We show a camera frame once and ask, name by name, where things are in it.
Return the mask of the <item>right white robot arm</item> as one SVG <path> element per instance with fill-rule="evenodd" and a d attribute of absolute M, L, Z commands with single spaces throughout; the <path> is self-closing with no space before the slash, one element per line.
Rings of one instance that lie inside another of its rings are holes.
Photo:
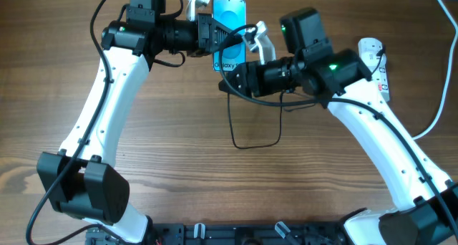
<path fill-rule="evenodd" d="M 355 51 L 334 52 L 319 13 L 305 8 L 280 20 L 289 56 L 277 59 L 262 24 L 230 32 L 220 49 L 245 42 L 258 61 L 223 73 L 220 89 L 259 105 L 265 96 L 301 87 L 308 103 L 338 118 L 364 149 L 394 207 L 348 215 L 351 244 L 439 244 L 457 235 L 457 184 L 416 144 L 383 99 Z"/>

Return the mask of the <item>blue Galaxy smartphone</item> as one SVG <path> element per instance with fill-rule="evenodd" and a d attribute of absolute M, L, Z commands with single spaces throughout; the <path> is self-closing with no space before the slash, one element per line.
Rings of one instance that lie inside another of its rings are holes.
<path fill-rule="evenodd" d="M 244 0 L 213 0 L 213 18 L 230 30 L 246 24 L 246 2 Z M 225 72 L 231 72 L 245 62 L 245 44 L 227 47 L 223 51 L 222 66 Z"/>

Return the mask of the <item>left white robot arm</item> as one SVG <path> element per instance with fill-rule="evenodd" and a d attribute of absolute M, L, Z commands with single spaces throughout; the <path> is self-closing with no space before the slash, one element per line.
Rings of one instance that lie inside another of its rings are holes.
<path fill-rule="evenodd" d="M 153 244 L 152 219 L 129 202 L 130 185 L 115 170 L 119 138 L 134 98 L 159 53 L 204 57 L 217 51 L 229 29 L 198 12 L 210 0 L 130 0 L 94 41 L 100 64 L 71 133 L 57 153 L 40 155 L 36 170 L 43 203 L 87 222 L 118 244 Z"/>

